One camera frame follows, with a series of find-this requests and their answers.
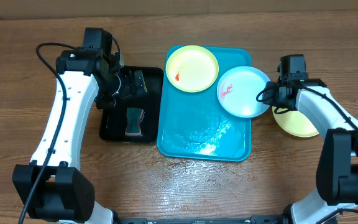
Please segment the green orange sponge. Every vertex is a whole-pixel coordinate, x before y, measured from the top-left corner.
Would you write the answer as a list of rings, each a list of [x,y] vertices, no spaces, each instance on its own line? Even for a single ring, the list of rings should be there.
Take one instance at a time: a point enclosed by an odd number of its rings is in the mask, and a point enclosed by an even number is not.
[[[140,124],[144,116],[144,110],[141,108],[127,108],[126,118],[127,126],[125,135],[126,136],[141,136],[142,130]]]

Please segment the yellow plate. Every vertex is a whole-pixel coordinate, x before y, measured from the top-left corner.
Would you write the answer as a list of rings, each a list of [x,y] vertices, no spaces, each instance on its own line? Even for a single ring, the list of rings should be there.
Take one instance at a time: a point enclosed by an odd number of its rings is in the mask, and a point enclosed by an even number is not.
[[[282,111],[285,109],[272,107],[275,121],[287,133],[300,138],[310,138],[319,134],[312,122],[299,111],[279,114]]]
[[[207,48],[186,45],[175,50],[167,59],[168,81],[177,89],[197,93],[208,89],[217,79],[219,64]]]

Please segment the light blue plate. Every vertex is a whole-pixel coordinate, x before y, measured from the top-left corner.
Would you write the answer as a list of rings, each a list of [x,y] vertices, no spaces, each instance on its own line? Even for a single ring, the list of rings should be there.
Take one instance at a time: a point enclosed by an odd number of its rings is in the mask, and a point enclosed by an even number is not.
[[[240,118],[254,118],[269,109],[269,105],[257,101],[257,95],[269,81],[269,77],[257,68],[232,68],[219,79],[218,100],[230,114]]]

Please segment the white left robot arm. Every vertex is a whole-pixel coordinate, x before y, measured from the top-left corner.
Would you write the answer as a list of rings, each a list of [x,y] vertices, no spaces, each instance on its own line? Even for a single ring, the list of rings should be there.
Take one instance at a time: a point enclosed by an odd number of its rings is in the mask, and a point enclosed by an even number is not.
[[[80,171],[81,145],[92,106],[103,112],[104,140],[153,142],[157,137],[163,70],[125,66],[110,46],[63,46],[51,68],[55,99],[44,135],[13,184],[21,217],[60,223],[118,223],[116,212],[95,199]]]

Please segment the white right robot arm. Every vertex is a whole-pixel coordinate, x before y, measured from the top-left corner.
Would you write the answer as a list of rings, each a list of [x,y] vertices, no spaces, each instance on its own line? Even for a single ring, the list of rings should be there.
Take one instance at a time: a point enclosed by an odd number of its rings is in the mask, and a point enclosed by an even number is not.
[[[268,82],[258,102],[299,111],[324,139],[316,171],[316,188],[290,206],[290,223],[326,223],[343,212],[357,213],[358,120],[353,118],[319,80]]]

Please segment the black plastic tray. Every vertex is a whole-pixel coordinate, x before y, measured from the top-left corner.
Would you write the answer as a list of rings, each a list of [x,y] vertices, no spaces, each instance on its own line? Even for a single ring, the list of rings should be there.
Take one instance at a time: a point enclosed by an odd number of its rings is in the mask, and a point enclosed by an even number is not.
[[[125,66],[123,68],[129,68],[133,74],[136,70],[142,70],[147,94],[136,95],[135,93],[134,97],[129,101],[125,101],[115,108],[104,109],[99,136],[106,141],[154,142],[158,133],[164,72],[158,67]],[[142,130],[141,136],[125,135],[127,108],[141,108],[144,110],[144,116],[140,124]]]

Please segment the teal plastic tray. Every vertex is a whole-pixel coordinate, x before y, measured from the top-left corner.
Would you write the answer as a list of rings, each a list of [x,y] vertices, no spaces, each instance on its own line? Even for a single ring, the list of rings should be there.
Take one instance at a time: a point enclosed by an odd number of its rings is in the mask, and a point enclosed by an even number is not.
[[[251,152],[252,121],[227,112],[218,100],[218,80],[185,92],[163,78],[157,147],[170,157],[241,162]]]

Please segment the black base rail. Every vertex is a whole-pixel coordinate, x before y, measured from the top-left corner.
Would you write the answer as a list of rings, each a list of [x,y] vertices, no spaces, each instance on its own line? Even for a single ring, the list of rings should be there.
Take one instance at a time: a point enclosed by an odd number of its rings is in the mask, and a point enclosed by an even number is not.
[[[286,215],[253,215],[249,218],[170,219],[113,218],[112,224],[291,224]]]

